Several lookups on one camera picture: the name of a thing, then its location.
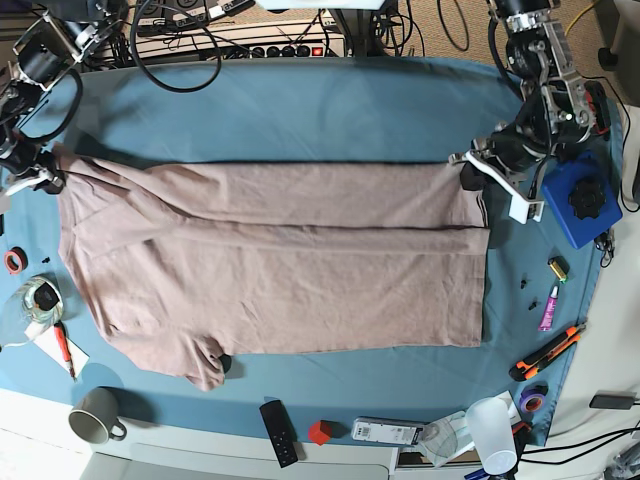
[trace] blue cloth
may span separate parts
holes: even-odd
[[[186,86],[204,80],[211,68],[182,64],[156,73]],[[190,95],[160,90],[136,69],[83,78],[85,95],[65,144],[140,168],[229,160],[442,162],[498,121],[513,119],[519,107],[493,68],[458,60],[238,60],[225,63],[211,87]],[[53,130],[72,94],[66,79],[25,131]],[[592,147],[605,160],[613,151],[619,162],[615,127],[610,144]],[[339,444],[354,443],[349,430],[359,416],[432,421],[504,390],[517,400],[527,384],[513,382],[509,368],[584,320],[600,254],[592,245],[574,250],[550,211],[540,224],[520,225],[508,219],[504,192],[491,187],[485,197],[492,232],[481,347],[240,355],[224,386],[201,392],[185,379],[137,369],[102,340],[57,255],[55,198],[21,192],[6,215],[0,247],[22,247],[30,264],[15,277],[0,273],[0,302],[32,275],[56,280],[70,338],[91,360],[73,385],[37,347],[7,348],[0,354],[0,387],[73,403],[93,387],[109,386],[123,416],[254,437],[266,437],[258,407],[275,397],[287,407],[299,440],[308,441],[308,428],[324,419],[336,422],[334,434],[341,438],[332,442]],[[544,305],[555,279],[547,259],[554,255],[571,266],[570,280],[560,290],[553,330],[540,333],[542,306],[528,306],[534,299]],[[45,257],[51,262],[41,263]],[[528,284],[521,290],[523,276]],[[549,386],[547,406],[534,417],[539,442],[571,358],[565,355],[535,378]]]

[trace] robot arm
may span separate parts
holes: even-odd
[[[26,188],[60,193],[64,178],[53,156],[41,144],[57,136],[75,113],[82,95],[82,81],[73,67],[83,62],[113,32],[123,15],[123,2],[111,0],[48,0],[45,12],[16,42],[15,62],[0,69],[0,166],[10,172],[2,195]],[[29,138],[17,133],[20,119],[33,111],[42,95],[67,74],[77,93],[60,128],[50,135]]]
[[[601,87],[595,82],[585,84],[576,71],[562,25],[551,18],[555,0],[487,3],[492,55],[503,80],[523,104],[512,123],[498,125],[488,138],[473,140],[471,150],[454,154],[449,161],[469,162],[495,179],[512,196],[509,214],[518,222],[540,221],[544,201],[539,186],[549,156],[557,147],[584,142],[609,126],[608,118],[596,115],[602,106],[593,104],[594,98],[602,96]],[[495,47],[499,23],[507,31],[507,59],[518,83],[500,64]],[[533,184],[524,194],[519,185],[534,165]]]

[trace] white paper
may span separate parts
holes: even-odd
[[[56,338],[56,333],[53,328],[49,328],[42,335],[36,337],[33,343],[67,371],[67,364],[62,357],[62,350],[60,350],[60,345],[58,345],[58,339]],[[73,369],[75,370],[76,378],[78,378],[84,366],[89,362],[89,356],[80,350],[71,340],[67,339],[67,344],[69,345]]]

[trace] small black object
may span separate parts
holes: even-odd
[[[569,195],[569,204],[573,207],[573,214],[580,220],[587,217],[598,218],[600,209],[606,201],[602,183],[591,176],[579,180]]]
[[[467,162],[460,171],[460,185],[467,192],[478,192],[489,184],[487,176]]]
[[[598,50],[598,61],[604,71],[613,72],[618,66],[618,55],[611,53],[609,48],[601,48]]]
[[[596,394],[589,403],[589,408],[603,410],[630,410],[636,403],[635,394]]]
[[[280,468],[288,467],[298,461],[293,447],[293,434],[287,418],[287,411],[280,400],[273,400],[260,407],[260,414],[267,427],[269,440],[276,452]]]
[[[58,304],[60,298],[53,287],[45,283],[35,291],[33,300],[40,310],[48,312]]]

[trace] orange utility knife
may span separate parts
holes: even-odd
[[[585,324],[569,327],[540,350],[516,363],[509,370],[509,375],[516,382],[524,382],[535,377],[539,372],[551,365],[571,345],[580,340],[580,334],[586,328]]]

